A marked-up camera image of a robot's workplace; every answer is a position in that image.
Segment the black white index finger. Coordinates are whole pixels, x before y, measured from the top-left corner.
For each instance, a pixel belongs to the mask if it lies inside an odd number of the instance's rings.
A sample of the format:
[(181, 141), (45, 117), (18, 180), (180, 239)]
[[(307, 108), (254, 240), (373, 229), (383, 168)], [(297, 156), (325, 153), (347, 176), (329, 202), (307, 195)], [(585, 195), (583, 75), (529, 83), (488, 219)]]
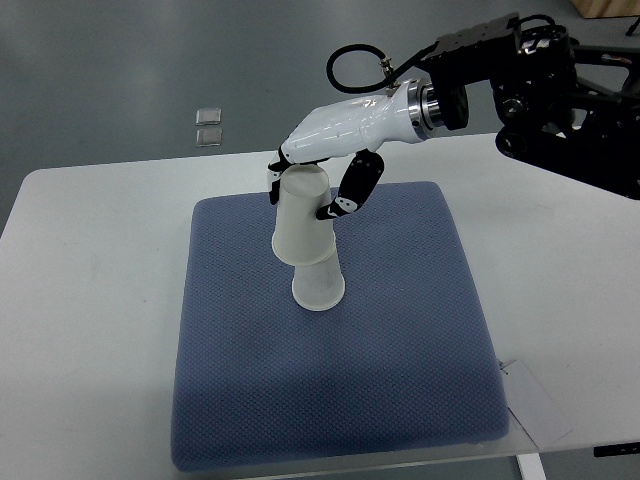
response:
[(280, 198), (280, 185), (283, 170), (268, 169), (267, 180), (269, 186), (269, 201), (271, 205), (277, 205)]

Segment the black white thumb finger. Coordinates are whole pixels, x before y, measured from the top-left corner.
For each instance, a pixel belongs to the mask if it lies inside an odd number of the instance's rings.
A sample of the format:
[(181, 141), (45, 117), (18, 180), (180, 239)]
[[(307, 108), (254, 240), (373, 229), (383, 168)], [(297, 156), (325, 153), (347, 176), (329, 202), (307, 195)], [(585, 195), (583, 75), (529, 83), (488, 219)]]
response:
[(384, 160), (378, 153), (357, 152), (345, 170), (335, 198), (320, 207), (315, 218), (332, 220), (357, 211), (373, 192), (384, 168)]

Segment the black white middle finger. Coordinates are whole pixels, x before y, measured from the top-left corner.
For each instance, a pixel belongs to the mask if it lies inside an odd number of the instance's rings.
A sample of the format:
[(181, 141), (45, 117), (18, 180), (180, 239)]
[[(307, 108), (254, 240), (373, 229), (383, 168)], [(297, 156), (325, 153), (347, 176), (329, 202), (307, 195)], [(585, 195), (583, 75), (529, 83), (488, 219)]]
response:
[(285, 171), (290, 167), (290, 162), (287, 156), (283, 153), (282, 149), (279, 148), (274, 155), (272, 161), (268, 164), (268, 169), (270, 171)]

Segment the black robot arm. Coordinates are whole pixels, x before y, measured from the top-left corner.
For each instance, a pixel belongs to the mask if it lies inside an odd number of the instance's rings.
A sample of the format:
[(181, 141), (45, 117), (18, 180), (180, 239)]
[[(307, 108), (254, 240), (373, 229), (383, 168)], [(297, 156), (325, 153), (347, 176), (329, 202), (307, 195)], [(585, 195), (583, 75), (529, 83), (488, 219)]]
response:
[(378, 54), (381, 81), (344, 86), (343, 102), (308, 114), (279, 147), (267, 170), (277, 203), (283, 174), (334, 157), (350, 164), (319, 220), (357, 211), (380, 180), (379, 148), (414, 144), (438, 128), (468, 124), (466, 89), (488, 82), (506, 157), (581, 183), (639, 196), (639, 53), (584, 46), (546, 15), (508, 14), (439, 37), (402, 66)]

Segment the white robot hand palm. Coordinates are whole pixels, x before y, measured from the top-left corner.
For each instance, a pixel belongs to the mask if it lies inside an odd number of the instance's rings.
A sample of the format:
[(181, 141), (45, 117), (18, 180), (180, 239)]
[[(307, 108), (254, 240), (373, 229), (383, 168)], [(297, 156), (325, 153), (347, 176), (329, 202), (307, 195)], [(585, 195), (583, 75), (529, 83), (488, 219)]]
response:
[(425, 141), (443, 125), (432, 84), (427, 79), (403, 82), (388, 96), (345, 100), (309, 113), (280, 146), (291, 164), (377, 151), (386, 142)]

